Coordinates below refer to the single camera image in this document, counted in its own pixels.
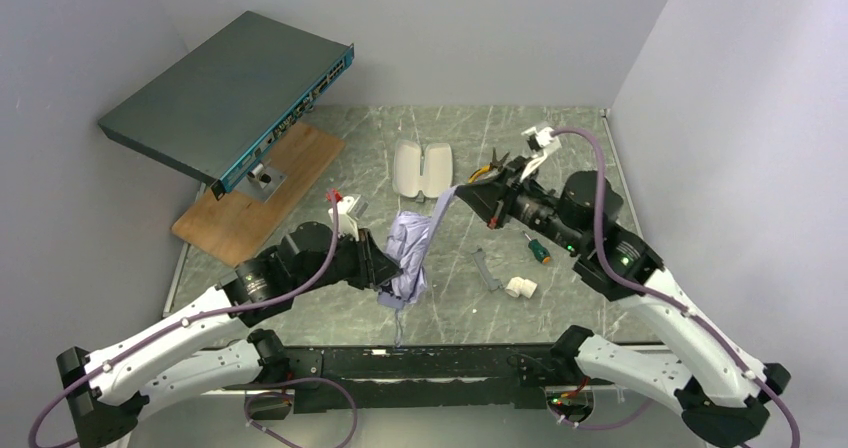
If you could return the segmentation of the purple umbrella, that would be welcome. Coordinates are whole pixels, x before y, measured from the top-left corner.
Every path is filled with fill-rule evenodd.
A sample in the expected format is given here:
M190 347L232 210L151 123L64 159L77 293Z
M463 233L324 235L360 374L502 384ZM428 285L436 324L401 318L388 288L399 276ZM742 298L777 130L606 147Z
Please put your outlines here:
M379 285L377 302L394 311L393 344L396 348L403 343L403 311L415 304L429 288L425 261L458 188L453 186L444 191L429 216L402 211L391 225L384 252L398 263L401 273Z

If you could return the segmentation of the cream umbrella case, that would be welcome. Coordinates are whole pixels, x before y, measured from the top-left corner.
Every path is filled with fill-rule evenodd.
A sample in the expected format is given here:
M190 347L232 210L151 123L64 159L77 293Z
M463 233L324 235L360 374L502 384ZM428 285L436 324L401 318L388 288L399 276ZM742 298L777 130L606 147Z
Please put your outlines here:
M453 185L453 150L448 143L422 147L401 139L396 143L392 186L405 198L438 198Z

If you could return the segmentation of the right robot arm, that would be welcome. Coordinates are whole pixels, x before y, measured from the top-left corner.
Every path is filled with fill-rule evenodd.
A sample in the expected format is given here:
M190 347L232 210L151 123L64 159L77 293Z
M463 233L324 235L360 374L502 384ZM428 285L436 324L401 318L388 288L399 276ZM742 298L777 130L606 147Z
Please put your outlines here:
M552 344L561 376L615 383L658 402L703 441L745 447L764 430L790 381L727 337L685 294L662 258L617 222L621 198L600 171L570 175L559 194L513 169L458 187L488 227L514 220L564 248L579 279L640 318L672 352L662 361L571 326Z

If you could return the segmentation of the white pipe elbow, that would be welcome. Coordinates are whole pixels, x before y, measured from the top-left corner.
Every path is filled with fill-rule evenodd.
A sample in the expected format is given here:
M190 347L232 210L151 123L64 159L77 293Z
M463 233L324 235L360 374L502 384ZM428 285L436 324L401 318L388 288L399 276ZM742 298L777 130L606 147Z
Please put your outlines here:
M538 284L530 279L522 277L513 277L504 287L504 291L513 298L530 299L535 294Z

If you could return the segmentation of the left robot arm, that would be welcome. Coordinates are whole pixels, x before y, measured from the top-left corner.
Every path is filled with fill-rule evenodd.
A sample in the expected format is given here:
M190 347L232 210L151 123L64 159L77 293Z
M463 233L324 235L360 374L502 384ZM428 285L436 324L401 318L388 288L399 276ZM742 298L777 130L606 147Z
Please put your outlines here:
M336 234L304 223L136 335L95 351L66 350L57 365L77 443L105 447L156 411L219 387L280 381L289 359L260 323L325 286L391 292L400 259L365 228Z

